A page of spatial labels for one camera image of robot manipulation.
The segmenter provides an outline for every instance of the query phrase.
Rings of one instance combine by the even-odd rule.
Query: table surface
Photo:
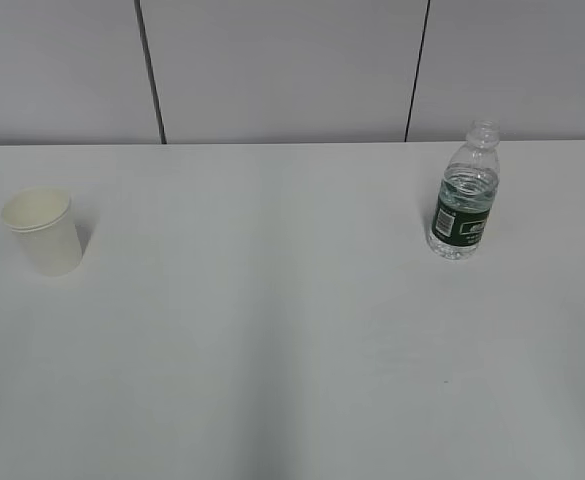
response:
[[[81,265],[0,222],[0,480],[585,478],[585,142],[505,142],[470,260],[458,144],[0,147]]]

